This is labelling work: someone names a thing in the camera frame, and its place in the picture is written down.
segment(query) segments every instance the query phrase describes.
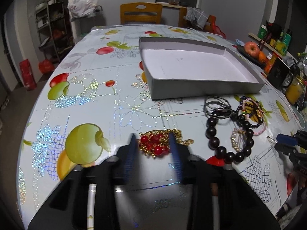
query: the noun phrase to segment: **jewelry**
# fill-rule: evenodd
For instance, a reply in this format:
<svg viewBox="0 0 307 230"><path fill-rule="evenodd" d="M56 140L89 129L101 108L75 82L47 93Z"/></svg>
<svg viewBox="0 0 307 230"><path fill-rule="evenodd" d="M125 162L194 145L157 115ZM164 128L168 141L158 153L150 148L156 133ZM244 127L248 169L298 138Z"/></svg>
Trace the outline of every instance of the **jewelry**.
<svg viewBox="0 0 307 230"><path fill-rule="evenodd" d="M210 117L208 118L206 123L206 137L209 139L208 146L211 150L215 151L216 158L224 159L225 163L232 163L233 161L235 161L236 163L241 163L245 157L251 154L251 147L254 145L254 140L252 139L254 132L249 128L249 122L245 121L245 117L243 115L240 115L238 119L241 122L242 126L239 128L234 128L234 131L231 135L232 146L237 151L236 154L234 154L233 152L227 152L224 146L219 146L220 140L215 136L215 126L217 124L218 119ZM244 148L239 147L239 144L236 141L237 134L245 134L246 140Z"/></svg>
<svg viewBox="0 0 307 230"><path fill-rule="evenodd" d="M237 121L238 122L238 113L239 111L242 111L242 115L244 117L245 120L249 120L251 117L255 116L257 118L257 124L250 124L250 128L252 129L256 129L258 128L260 125L263 124L264 120L264 116L263 114L265 113L262 108L261 105L257 102L254 101L252 98L250 97L246 97L246 96L242 96L240 98L240 105L238 106L236 111L233 111L230 118L232 121ZM256 136L261 134L263 131L258 132L257 134L255 134Z"/></svg>
<svg viewBox="0 0 307 230"><path fill-rule="evenodd" d="M205 115L207 116L217 119L225 119L230 117L232 109L227 99L218 96L208 96L205 99L204 111Z"/></svg>
<svg viewBox="0 0 307 230"><path fill-rule="evenodd" d="M194 143L193 139L182 140L181 130L153 130L140 133L141 138L138 139L140 150L145 152L145 156L151 155L153 158L162 154L169 153L168 135L173 132L176 142L188 146Z"/></svg>

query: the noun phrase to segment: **chair backrest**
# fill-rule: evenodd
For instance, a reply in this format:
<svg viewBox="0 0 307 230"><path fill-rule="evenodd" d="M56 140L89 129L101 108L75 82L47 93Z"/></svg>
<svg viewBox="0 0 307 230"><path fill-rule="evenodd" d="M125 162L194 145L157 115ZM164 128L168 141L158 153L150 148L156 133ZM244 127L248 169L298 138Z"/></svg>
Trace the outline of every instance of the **chair backrest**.
<svg viewBox="0 0 307 230"><path fill-rule="evenodd" d="M145 3L145 2L136 2L136 3L126 3L120 5L120 23L125 24L125 22L153 22L160 24L161 14L162 14L162 5L157 3ZM157 13L156 15L136 15L136 13Z"/></svg>

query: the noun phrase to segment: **fruit plate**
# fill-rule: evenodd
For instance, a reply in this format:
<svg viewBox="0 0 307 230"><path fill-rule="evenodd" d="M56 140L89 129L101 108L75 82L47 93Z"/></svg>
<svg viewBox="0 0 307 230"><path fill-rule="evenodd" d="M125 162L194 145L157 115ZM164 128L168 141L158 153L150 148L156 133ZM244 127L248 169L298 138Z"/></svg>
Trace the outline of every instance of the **fruit plate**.
<svg viewBox="0 0 307 230"><path fill-rule="evenodd" d="M242 54L246 59L248 59L250 62L255 64L256 66L261 67L264 69L265 64L261 63L259 60L255 59L254 57L250 56L248 53L245 52L244 47L241 45L237 45L237 50L240 54Z"/></svg>

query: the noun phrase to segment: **orange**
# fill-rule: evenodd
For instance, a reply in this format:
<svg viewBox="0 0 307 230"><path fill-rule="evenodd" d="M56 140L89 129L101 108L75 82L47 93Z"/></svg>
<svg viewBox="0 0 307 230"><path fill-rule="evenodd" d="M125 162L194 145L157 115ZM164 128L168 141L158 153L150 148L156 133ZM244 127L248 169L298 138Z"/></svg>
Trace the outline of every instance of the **orange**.
<svg viewBox="0 0 307 230"><path fill-rule="evenodd" d="M266 55L264 54L264 52L260 51L258 60L259 60L261 63L264 63L264 62L266 61L266 59L267 59L267 57L266 57Z"/></svg>

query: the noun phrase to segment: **bowl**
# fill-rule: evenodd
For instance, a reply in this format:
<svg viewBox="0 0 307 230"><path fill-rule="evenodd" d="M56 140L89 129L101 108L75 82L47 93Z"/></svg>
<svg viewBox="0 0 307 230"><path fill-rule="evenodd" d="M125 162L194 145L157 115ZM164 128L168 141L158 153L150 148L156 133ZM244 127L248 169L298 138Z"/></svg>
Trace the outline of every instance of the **bowl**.
<svg viewBox="0 0 307 230"><path fill-rule="evenodd" d="M168 4L171 4L171 5L178 5L180 2L180 0L168 0Z"/></svg>

